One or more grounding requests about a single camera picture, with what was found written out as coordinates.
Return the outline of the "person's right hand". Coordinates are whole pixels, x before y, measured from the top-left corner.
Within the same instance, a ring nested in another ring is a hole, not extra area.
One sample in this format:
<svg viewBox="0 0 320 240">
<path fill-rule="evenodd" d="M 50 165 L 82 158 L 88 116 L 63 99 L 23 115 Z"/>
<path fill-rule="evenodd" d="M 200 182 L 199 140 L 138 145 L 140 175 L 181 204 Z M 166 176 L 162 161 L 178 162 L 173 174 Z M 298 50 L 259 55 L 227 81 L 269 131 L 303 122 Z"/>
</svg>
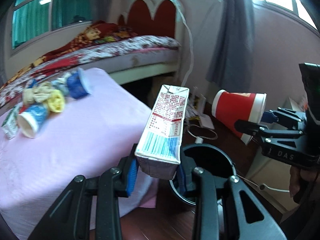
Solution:
<svg viewBox="0 0 320 240">
<path fill-rule="evenodd" d="M 293 198 L 300 191 L 300 179 L 301 179 L 301 170 L 291 166 L 290 168 L 290 184 L 289 184 L 289 192 L 290 197 Z"/>
</svg>

